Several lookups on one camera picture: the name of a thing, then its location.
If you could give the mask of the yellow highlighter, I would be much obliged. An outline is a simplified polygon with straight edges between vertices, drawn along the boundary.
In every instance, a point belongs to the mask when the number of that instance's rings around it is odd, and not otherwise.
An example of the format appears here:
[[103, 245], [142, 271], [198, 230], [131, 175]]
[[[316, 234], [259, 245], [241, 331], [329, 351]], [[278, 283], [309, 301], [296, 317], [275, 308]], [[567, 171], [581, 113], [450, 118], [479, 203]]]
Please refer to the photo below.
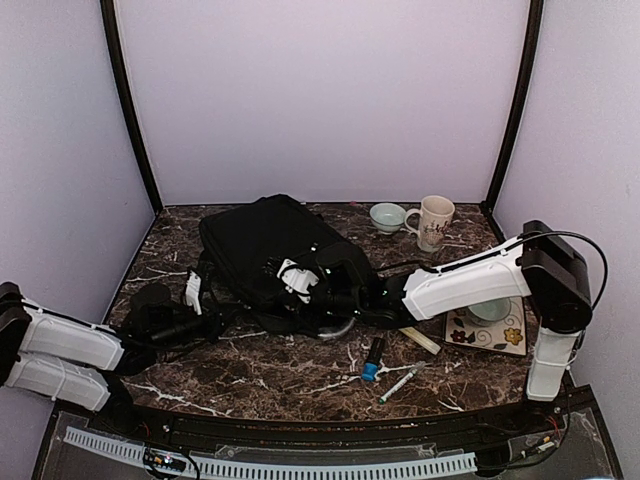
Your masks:
[[401, 328], [400, 332], [432, 355], [437, 355], [441, 350], [441, 347], [438, 344], [413, 327]]

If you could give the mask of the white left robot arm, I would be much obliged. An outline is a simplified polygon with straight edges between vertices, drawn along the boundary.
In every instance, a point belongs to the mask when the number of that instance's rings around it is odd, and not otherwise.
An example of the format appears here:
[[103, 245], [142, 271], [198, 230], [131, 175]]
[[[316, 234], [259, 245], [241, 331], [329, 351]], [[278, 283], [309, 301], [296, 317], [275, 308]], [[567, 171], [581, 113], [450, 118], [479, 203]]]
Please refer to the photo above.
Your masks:
[[131, 296], [123, 323], [112, 328], [46, 309], [12, 282], [1, 285], [1, 383], [66, 401], [91, 412], [120, 436], [141, 427], [123, 385], [161, 353], [185, 353], [215, 341], [224, 329], [214, 297], [191, 272], [180, 300], [151, 283]]

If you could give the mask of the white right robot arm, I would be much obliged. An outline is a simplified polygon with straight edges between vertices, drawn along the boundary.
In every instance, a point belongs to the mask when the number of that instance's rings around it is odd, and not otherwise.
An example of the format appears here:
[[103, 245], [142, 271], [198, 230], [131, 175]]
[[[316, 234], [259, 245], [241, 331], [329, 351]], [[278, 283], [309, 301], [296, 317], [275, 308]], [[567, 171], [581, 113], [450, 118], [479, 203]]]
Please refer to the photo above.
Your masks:
[[315, 251], [303, 262], [271, 260], [294, 309], [399, 329], [443, 313], [512, 297], [529, 298], [539, 321], [526, 384], [526, 399], [510, 413], [521, 434], [534, 432], [549, 416], [562, 378], [602, 296], [593, 294], [586, 259], [570, 244], [592, 239], [550, 229], [533, 220], [522, 233], [483, 253], [448, 264], [381, 279], [368, 258], [346, 243]]

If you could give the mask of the black student bag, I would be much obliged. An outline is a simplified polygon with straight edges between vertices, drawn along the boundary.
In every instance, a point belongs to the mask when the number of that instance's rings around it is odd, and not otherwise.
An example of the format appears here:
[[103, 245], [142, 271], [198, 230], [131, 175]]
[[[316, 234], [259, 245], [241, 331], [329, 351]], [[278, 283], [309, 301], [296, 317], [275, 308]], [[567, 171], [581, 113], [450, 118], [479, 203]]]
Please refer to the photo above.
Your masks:
[[364, 251], [288, 195], [200, 220], [202, 258], [267, 332], [345, 336], [377, 276]]

